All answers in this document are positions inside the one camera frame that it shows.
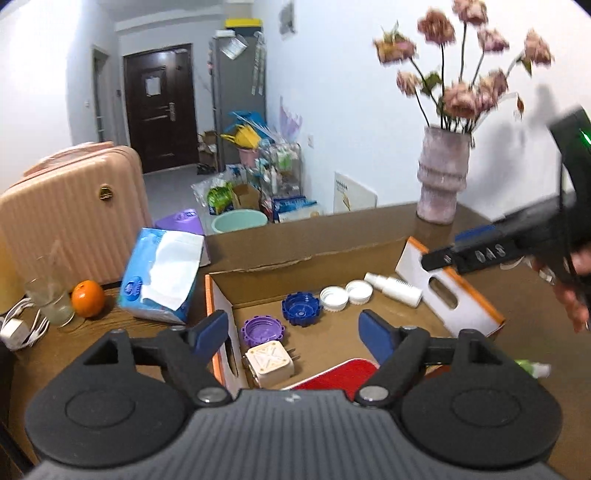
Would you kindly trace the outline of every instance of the plastic basin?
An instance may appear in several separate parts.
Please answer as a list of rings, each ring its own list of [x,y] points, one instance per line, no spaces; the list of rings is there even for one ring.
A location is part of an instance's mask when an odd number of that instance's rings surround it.
[[[216,233],[235,232],[246,228],[266,225],[267,216],[257,210],[239,209],[232,210],[215,217],[212,229]]]

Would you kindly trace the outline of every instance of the blue bottle cap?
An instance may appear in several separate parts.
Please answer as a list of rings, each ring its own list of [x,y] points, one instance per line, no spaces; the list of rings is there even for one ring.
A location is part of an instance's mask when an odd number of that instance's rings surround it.
[[[310,292],[299,291],[292,293],[281,302],[283,316],[292,325],[302,327],[312,325],[320,315],[321,310],[320,300]]]

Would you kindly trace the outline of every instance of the floor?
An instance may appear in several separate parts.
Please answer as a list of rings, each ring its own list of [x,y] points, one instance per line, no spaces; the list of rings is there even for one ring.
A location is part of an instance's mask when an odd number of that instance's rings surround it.
[[[207,180],[210,175],[197,175],[195,165],[185,165],[169,170],[144,174],[148,208],[155,222],[163,217],[194,208],[199,213],[206,234],[210,234],[210,218],[207,209],[195,199],[191,185]]]

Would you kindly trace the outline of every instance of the logo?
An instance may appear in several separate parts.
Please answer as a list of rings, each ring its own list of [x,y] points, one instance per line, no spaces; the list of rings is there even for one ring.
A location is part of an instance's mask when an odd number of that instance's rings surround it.
[[[132,277],[129,282],[125,284],[123,291],[129,301],[135,301],[139,298],[139,294],[142,291],[142,278]]]

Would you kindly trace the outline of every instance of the purple tissue pack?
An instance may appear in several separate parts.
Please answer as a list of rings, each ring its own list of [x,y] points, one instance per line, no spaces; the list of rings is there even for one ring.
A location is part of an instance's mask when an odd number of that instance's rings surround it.
[[[206,236],[203,232],[201,220],[199,220],[199,215],[196,210],[189,208],[173,215],[169,215],[168,217],[161,218],[156,221],[155,227],[160,230],[175,230],[178,232],[189,232],[201,235],[203,237],[203,252],[201,254],[199,266],[204,267],[211,263],[209,255],[207,254]]]

